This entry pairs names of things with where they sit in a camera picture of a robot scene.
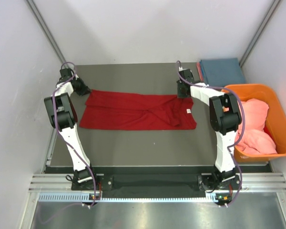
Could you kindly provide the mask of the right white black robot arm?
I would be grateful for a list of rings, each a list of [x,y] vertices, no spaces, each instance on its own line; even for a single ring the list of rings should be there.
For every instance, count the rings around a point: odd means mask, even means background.
[[[234,143],[242,122],[236,96],[194,80],[190,69],[178,68],[177,96],[195,98],[209,107],[210,125],[216,134],[217,153],[212,173],[213,185],[223,189],[235,178]]]

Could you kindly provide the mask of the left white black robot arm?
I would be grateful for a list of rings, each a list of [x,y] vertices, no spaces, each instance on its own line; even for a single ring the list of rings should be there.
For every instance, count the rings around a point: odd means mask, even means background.
[[[44,104],[51,126],[65,142],[73,164],[73,182],[94,189],[98,177],[93,174],[91,162],[86,156],[78,134],[78,117],[71,101],[71,95],[87,95],[91,89],[71,68],[60,69],[60,78],[52,96],[44,98]]]

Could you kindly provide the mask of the red t shirt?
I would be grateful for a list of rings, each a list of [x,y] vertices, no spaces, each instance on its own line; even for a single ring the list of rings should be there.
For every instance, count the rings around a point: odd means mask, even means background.
[[[194,130],[191,98],[93,90],[80,127],[98,130]]]

